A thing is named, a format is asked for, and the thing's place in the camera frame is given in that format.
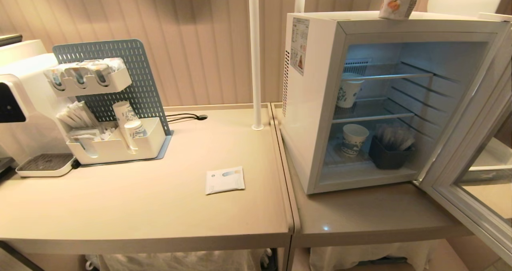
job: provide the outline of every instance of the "black utensil holder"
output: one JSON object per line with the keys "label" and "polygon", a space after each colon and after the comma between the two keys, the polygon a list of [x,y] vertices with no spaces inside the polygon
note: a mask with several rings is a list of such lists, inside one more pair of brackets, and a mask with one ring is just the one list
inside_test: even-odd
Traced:
{"label": "black utensil holder", "polygon": [[380,141],[373,136],[368,155],[379,169],[400,169],[404,166],[413,151],[414,148],[412,146],[404,151],[388,151]]}

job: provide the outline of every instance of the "floor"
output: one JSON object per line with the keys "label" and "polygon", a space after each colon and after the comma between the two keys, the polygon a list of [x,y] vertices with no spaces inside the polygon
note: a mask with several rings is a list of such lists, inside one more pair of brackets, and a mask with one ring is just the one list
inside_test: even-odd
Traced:
{"label": "floor", "polygon": [[485,269],[485,271],[512,271],[512,266],[508,265],[503,259],[500,259]]}
{"label": "floor", "polygon": [[512,224],[512,170],[470,171],[459,186]]}

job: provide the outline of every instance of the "white packet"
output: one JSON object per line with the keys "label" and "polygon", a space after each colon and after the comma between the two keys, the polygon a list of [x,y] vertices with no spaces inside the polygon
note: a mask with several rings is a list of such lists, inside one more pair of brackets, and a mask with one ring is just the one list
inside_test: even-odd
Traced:
{"label": "white packet", "polygon": [[245,189],[241,166],[206,172],[206,195]]}
{"label": "white packet", "polygon": [[379,18],[406,20],[411,16],[417,0],[384,0]]}

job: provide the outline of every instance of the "fridge vent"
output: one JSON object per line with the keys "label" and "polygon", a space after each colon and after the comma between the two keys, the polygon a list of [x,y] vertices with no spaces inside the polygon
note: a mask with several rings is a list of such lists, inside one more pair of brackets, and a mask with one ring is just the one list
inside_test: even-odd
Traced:
{"label": "fridge vent", "polygon": [[286,117],[286,98],[288,93],[288,69],[290,67],[290,53],[285,50],[285,71],[283,75],[283,117]]}
{"label": "fridge vent", "polygon": [[343,73],[355,73],[364,76],[366,67],[370,63],[371,58],[347,59],[343,67]]}

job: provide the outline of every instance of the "white organizer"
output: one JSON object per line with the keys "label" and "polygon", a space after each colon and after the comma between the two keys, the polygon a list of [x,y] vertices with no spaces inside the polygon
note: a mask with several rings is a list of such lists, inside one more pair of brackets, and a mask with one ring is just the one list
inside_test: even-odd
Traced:
{"label": "white organizer", "polygon": [[165,141],[162,124],[159,118],[141,118],[140,120],[148,131],[148,135],[133,139],[138,147],[135,154],[130,153],[130,148],[119,128],[108,140],[92,142],[97,154],[94,156],[89,155],[80,143],[68,141],[66,144],[83,165],[155,158]]}
{"label": "white organizer", "polygon": [[108,79],[110,80],[110,85],[103,86],[100,85],[94,76],[84,76],[87,87],[82,89],[77,86],[75,83],[75,79],[73,78],[61,78],[61,81],[66,86],[65,90],[57,90],[53,86],[53,84],[48,80],[48,84],[50,84],[53,92],[57,97],[71,97],[71,96],[85,96],[88,94],[101,94],[101,93],[113,93],[119,92],[124,88],[128,87],[132,83],[132,79],[130,78],[130,74],[128,73],[128,69],[123,68],[114,73],[110,73]]}

